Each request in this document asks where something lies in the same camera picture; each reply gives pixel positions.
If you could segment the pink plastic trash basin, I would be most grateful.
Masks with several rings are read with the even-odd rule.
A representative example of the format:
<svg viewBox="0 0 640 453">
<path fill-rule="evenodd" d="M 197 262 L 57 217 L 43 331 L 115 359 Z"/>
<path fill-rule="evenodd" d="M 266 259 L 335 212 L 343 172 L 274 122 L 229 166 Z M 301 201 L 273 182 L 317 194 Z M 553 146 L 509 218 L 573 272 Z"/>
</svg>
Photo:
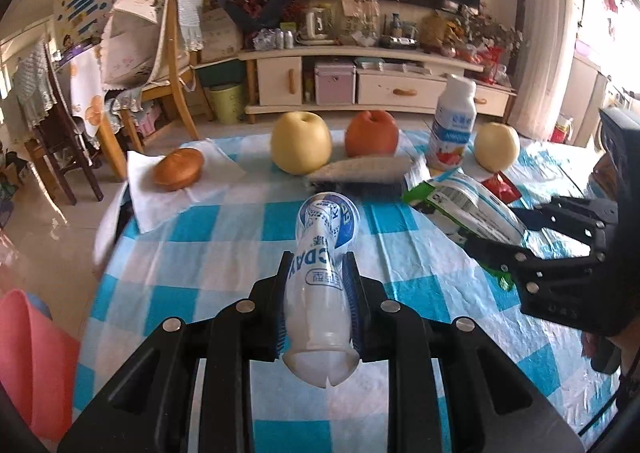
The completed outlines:
<svg viewBox="0 0 640 453">
<path fill-rule="evenodd" d="M 58 442 L 72 423 L 79 341 L 19 289 L 1 298 L 0 317 L 1 384 L 28 429 Z"/>
</svg>

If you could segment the red snack packet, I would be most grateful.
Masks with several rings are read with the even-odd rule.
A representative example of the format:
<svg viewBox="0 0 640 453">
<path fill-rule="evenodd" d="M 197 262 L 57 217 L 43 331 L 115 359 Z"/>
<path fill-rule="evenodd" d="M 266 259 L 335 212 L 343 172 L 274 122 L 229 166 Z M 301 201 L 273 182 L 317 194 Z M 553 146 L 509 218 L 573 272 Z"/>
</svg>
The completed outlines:
<svg viewBox="0 0 640 453">
<path fill-rule="evenodd" d="M 509 205 L 522 197 L 522 193 L 515 184 L 503 173 L 496 173 L 482 182 L 483 186 L 497 199 Z"/>
</svg>

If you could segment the green white snack bag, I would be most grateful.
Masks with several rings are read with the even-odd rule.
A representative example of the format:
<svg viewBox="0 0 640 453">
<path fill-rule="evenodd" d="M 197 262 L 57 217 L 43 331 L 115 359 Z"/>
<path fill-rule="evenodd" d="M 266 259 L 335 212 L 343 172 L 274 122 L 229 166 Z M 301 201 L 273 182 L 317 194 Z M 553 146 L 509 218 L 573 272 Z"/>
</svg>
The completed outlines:
<svg viewBox="0 0 640 453">
<path fill-rule="evenodd" d="M 520 246 L 526 228 L 498 196 L 460 169 L 422 181 L 402 195 L 460 247 L 470 236 Z"/>
</svg>

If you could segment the black white snack bag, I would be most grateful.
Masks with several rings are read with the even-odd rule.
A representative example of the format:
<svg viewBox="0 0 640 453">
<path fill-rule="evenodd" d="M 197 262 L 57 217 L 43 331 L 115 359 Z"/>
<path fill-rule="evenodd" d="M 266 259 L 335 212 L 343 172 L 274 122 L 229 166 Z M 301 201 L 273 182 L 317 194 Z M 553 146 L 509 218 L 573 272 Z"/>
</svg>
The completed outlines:
<svg viewBox="0 0 640 453">
<path fill-rule="evenodd" d="M 317 192 L 395 194 L 406 185 L 414 161 L 410 156 L 370 155 L 332 162 L 308 174 L 304 182 Z"/>
</svg>

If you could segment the blue white checkered tablecloth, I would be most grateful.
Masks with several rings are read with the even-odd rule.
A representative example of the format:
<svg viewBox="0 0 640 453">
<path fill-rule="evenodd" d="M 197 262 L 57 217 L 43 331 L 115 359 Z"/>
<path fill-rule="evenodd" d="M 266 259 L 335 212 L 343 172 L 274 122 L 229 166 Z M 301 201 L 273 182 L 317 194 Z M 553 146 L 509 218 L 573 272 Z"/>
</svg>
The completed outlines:
<svg viewBox="0 0 640 453">
<path fill-rule="evenodd" d="M 155 224 L 130 219 L 116 239 L 82 339 L 75 411 L 82 411 L 140 343 L 168 317 L 215 317 L 293 256 L 284 294 L 285 342 L 276 361 L 252 366 L 256 447 L 262 452 L 381 452 L 386 447 L 388 373 L 362 363 L 337 386 L 311 385 L 294 355 L 347 340 L 342 258 L 382 283 L 391 299 L 422 317 L 470 317 L 516 363 L 570 427 L 596 439 L 612 418 L 605 402 L 617 379 L 595 371 L 574 329 L 523 314 L 506 271 L 469 257 L 444 225 L 400 199 L 359 201 L 348 227 L 338 221 L 349 195 L 334 196 L 326 225 L 310 232 L 311 194 L 282 172 L 267 136 L 221 139 L 243 169 L 226 191 Z"/>
</svg>

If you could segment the small yellow pear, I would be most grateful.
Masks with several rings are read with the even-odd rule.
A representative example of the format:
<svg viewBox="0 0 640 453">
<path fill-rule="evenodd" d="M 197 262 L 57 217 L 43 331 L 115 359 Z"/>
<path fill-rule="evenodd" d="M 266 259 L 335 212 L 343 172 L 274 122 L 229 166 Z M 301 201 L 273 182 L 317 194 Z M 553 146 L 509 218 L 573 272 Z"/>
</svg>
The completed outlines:
<svg viewBox="0 0 640 453">
<path fill-rule="evenodd" d="M 520 155 L 520 138 L 514 128 L 501 123 L 480 126 L 474 140 L 477 163 L 491 173 L 503 172 Z"/>
</svg>

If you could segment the white paper napkin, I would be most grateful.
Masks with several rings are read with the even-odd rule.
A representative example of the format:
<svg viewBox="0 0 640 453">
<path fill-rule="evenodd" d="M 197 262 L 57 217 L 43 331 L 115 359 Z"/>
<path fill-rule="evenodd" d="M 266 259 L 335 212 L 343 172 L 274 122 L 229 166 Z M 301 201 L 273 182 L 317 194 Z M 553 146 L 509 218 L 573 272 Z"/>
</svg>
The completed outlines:
<svg viewBox="0 0 640 453">
<path fill-rule="evenodd" d="M 243 168 L 209 139 L 166 155 L 128 153 L 129 194 L 142 233 L 205 203 L 244 176 Z"/>
</svg>

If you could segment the brown muffin cake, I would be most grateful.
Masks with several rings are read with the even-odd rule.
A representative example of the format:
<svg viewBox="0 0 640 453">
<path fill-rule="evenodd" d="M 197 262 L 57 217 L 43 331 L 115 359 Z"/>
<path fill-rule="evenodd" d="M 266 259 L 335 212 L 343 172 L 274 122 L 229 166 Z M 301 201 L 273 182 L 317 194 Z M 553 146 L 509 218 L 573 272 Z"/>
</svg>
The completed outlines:
<svg viewBox="0 0 640 453">
<path fill-rule="evenodd" d="M 190 187 L 200 180 L 204 163 L 204 155 L 199 150 L 183 148 L 172 151 L 154 166 L 154 184 L 167 192 Z"/>
</svg>

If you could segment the red orange apple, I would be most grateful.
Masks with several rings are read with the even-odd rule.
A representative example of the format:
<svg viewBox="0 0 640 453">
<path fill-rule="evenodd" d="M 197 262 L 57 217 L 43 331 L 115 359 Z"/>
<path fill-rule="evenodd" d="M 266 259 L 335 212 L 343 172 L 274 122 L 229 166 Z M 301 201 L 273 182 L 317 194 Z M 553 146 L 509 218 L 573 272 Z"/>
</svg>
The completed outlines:
<svg viewBox="0 0 640 453">
<path fill-rule="evenodd" d="M 399 128 L 390 113 L 363 111 L 356 115 L 345 132 L 345 150 L 349 158 L 368 155 L 394 155 Z"/>
</svg>

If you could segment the dark wooden chair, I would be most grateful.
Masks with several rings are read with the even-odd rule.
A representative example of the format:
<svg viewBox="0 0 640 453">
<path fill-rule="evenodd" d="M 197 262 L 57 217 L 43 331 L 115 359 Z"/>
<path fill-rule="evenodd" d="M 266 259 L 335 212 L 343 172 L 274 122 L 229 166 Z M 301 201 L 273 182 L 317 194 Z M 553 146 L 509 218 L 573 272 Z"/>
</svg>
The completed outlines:
<svg viewBox="0 0 640 453">
<path fill-rule="evenodd" d="M 77 203 L 66 175 L 79 169 L 96 200 L 101 202 L 104 194 L 92 171 L 82 130 L 66 106 L 49 49 L 42 40 L 17 64 L 12 84 L 30 133 L 29 144 L 48 165 L 67 201 L 72 205 Z"/>
</svg>

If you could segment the white curtain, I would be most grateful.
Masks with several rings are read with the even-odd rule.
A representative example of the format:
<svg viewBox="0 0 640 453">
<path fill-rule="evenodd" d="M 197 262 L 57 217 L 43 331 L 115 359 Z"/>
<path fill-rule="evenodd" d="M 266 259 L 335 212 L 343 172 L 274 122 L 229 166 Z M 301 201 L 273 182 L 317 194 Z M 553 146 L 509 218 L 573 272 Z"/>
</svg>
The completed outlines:
<svg viewBox="0 0 640 453">
<path fill-rule="evenodd" d="M 544 141 L 562 106 L 577 32 L 576 0 L 524 0 L 523 45 L 515 68 L 516 99 L 508 123 Z"/>
</svg>

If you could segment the light wooden chair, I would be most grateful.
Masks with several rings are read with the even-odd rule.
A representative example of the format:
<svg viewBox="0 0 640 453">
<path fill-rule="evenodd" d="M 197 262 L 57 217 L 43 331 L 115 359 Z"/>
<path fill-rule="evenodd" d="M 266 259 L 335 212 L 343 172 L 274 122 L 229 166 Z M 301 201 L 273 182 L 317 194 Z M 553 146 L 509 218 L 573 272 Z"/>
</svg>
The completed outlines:
<svg viewBox="0 0 640 453">
<path fill-rule="evenodd" d="M 177 117 L 190 138 L 200 138 L 184 93 L 198 84 L 192 60 L 202 48 L 201 6 L 202 0 L 164 0 L 160 43 L 148 81 L 134 88 L 105 91 L 110 97 L 107 112 L 125 129 L 138 152 L 143 151 L 143 144 L 138 137 L 134 115 L 144 111 L 144 102 L 154 99 L 174 101 Z"/>
</svg>

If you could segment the cream tv cabinet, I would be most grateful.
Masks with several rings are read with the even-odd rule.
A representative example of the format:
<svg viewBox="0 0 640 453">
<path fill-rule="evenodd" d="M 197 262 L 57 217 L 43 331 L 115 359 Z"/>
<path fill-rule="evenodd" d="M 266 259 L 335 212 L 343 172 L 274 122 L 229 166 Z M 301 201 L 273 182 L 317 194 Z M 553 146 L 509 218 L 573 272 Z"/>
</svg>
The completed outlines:
<svg viewBox="0 0 640 453">
<path fill-rule="evenodd" d="M 373 111 L 433 114 L 447 76 L 471 77 L 483 66 L 416 50 L 358 46 L 300 46 L 293 49 L 242 51 L 246 64 L 250 121 L 262 114 L 293 111 Z M 314 64 L 348 60 L 356 68 L 352 104 L 320 106 L 314 96 Z"/>
</svg>

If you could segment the white electric kettle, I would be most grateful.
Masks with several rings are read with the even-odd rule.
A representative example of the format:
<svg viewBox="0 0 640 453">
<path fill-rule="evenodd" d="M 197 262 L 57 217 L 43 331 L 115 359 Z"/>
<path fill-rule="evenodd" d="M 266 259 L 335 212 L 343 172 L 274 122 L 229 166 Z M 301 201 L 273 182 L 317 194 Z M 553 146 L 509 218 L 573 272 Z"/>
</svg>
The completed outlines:
<svg viewBox="0 0 640 453">
<path fill-rule="evenodd" d="M 296 43 L 304 46 L 335 45 L 331 9 L 309 7 L 303 11 L 303 19 L 296 34 Z"/>
</svg>

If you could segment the dark flower bouquet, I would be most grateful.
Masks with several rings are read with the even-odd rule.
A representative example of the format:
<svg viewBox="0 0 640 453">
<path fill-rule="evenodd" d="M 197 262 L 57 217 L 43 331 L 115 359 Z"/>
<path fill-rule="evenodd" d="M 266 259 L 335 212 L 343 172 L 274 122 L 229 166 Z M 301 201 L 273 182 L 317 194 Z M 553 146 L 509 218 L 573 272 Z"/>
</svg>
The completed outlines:
<svg viewBox="0 0 640 453">
<path fill-rule="evenodd" d="M 274 30 L 280 24 L 291 0 L 216 0 L 240 32 L 253 36 L 266 28 Z"/>
</svg>

